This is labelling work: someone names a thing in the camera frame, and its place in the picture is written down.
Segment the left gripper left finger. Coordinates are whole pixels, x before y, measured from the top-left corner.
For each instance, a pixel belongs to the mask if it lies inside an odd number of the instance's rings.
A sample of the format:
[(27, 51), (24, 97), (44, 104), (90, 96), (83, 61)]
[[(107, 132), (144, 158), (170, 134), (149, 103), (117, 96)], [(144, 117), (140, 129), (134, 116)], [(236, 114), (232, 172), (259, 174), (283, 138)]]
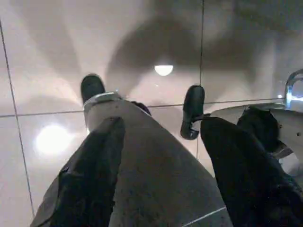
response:
[(120, 117), (93, 130), (50, 184), (31, 226), (109, 226), (124, 137)]

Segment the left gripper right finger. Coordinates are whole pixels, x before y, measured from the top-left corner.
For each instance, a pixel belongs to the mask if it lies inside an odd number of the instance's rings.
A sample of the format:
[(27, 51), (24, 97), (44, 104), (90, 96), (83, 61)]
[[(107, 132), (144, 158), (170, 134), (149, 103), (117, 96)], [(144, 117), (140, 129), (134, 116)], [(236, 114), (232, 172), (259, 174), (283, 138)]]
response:
[(303, 192), (248, 131), (204, 119), (200, 136), (235, 227), (300, 227)]

